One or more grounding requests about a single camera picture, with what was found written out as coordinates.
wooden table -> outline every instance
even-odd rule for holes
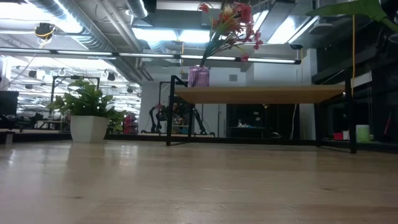
[[[346,92],[348,105],[348,120],[350,122],[349,134],[351,140],[351,153],[356,153],[356,135],[352,118],[353,101],[351,96],[351,79],[347,76],[345,85],[309,85],[309,86],[272,86],[272,87],[190,87],[175,88],[175,85],[187,84],[179,77],[172,75],[170,82],[169,117],[167,120],[167,142],[171,142],[172,108],[174,95],[177,95],[192,105],[190,110],[189,126],[192,127],[192,114],[197,103],[226,103],[226,104],[300,104],[313,103],[315,106],[315,126],[317,146],[320,146],[321,134],[318,122],[318,104],[336,95]],[[188,136],[191,136],[192,129],[188,129]]]
[[[296,104],[320,103],[344,90],[343,85],[191,87],[178,88],[175,94],[189,103]]]

purple vase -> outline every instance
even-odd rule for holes
[[[205,67],[189,68],[188,87],[209,87],[210,72]]]

wooden floor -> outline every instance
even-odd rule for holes
[[[0,223],[398,223],[398,156],[310,146],[0,146]]]

black monitor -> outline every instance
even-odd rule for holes
[[[17,91],[0,91],[0,114],[16,115],[18,106]]]

white planter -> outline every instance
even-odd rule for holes
[[[97,116],[72,116],[70,132],[75,142],[101,142],[104,140],[108,119]]]

